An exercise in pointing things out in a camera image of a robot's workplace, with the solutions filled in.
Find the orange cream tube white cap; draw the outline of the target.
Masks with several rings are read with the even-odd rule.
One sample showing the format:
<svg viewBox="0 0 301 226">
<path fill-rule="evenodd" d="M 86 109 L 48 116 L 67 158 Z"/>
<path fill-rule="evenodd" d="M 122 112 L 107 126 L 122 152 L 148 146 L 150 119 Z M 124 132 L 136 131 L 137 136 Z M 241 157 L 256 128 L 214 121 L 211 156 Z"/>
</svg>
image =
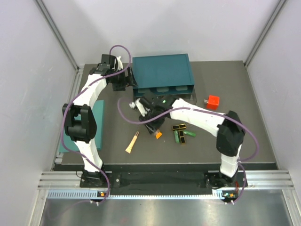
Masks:
<svg viewBox="0 0 301 226">
<path fill-rule="evenodd" d="M 162 136 L 162 133 L 159 129 L 156 130 L 154 134 L 155 134 L 156 139 L 159 139 Z"/>
</svg>

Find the black gold lipstick horizontal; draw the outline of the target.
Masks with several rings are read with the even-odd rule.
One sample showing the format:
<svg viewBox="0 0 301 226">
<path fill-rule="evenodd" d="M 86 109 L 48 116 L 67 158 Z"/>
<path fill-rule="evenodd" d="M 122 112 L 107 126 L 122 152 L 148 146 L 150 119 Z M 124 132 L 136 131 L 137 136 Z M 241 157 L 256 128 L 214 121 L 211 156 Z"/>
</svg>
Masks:
<svg viewBox="0 0 301 226">
<path fill-rule="evenodd" d="M 173 131 L 175 131 L 175 130 L 184 130 L 186 128 L 187 128 L 186 124 L 179 124 L 179 125 L 172 126 Z"/>
</svg>

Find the clear acrylic drawer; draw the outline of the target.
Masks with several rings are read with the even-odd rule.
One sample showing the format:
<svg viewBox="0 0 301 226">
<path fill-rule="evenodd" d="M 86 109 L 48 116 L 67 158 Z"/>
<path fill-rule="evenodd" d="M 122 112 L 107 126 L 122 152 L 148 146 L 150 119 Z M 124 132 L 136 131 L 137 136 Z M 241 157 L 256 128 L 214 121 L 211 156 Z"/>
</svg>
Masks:
<svg viewBox="0 0 301 226">
<path fill-rule="evenodd" d="M 177 99 L 183 99 L 184 101 L 195 105 L 197 103 L 197 98 L 195 93 L 192 94 L 179 94 L 179 95 L 157 95 L 153 92 L 146 92 L 141 97 L 134 99 L 132 106 L 135 108 L 143 107 L 146 111 L 150 109 L 163 109 L 169 110 L 172 108 L 172 104 Z"/>
</svg>

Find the dark green mascara tube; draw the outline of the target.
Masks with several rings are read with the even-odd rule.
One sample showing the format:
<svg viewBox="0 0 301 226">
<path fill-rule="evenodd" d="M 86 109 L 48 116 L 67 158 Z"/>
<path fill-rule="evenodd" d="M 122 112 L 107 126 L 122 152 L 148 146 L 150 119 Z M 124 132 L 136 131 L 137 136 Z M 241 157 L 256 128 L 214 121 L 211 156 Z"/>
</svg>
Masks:
<svg viewBox="0 0 301 226">
<path fill-rule="evenodd" d="M 177 130 L 174 131 L 174 139 L 175 139 L 175 142 L 177 144 L 180 143 L 180 139 L 179 139 L 179 135 L 178 135 L 178 131 Z"/>
</svg>

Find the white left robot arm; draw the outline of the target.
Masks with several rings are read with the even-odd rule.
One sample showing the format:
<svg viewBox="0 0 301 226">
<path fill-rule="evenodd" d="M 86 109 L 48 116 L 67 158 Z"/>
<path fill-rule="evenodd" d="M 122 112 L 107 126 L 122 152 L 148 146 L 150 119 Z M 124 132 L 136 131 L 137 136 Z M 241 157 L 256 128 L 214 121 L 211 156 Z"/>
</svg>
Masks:
<svg viewBox="0 0 301 226">
<path fill-rule="evenodd" d="M 62 107 L 65 118 L 64 133 L 75 143 L 84 161 L 81 180 L 92 182 L 98 187 L 106 183 L 107 176 L 101 172 L 103 161 L 95 143 L 97 123 L 93 107 L 109 83 L 114 91 L 124 91 L 128 86 L 137 86 L 131 68 L 123 67 L 121 57 L 103 54 L 101 62 L 89 72 L 79 96 L 70 105 L 64 104 Z"/>
</svg>

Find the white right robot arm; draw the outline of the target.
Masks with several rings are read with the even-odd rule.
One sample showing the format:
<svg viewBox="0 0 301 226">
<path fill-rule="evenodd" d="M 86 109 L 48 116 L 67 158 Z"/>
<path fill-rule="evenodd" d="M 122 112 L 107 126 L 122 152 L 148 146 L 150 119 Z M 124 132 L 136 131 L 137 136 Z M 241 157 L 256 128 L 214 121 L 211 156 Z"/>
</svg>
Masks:
<svg viewBox="0 0 301 226">
<path fill-rule="evenodd" d="M 245 130 L 239 125 L 238 115 L 229 111 L 227 114 L 215 113 L 182 98 L 166 95 L 156 96 L 148 92 L 136 99 L 132 108 L 140 112 L 139 121 L 144 121 L 149 133 L 156 133 L 168 117 L 199 127 L 216 137 L 216 148 L 221 154 L 221 166 L 216 178 L 208 181 L 231 186 L 237 180 L 238 158 L 244 140 Z"/>
</svg>

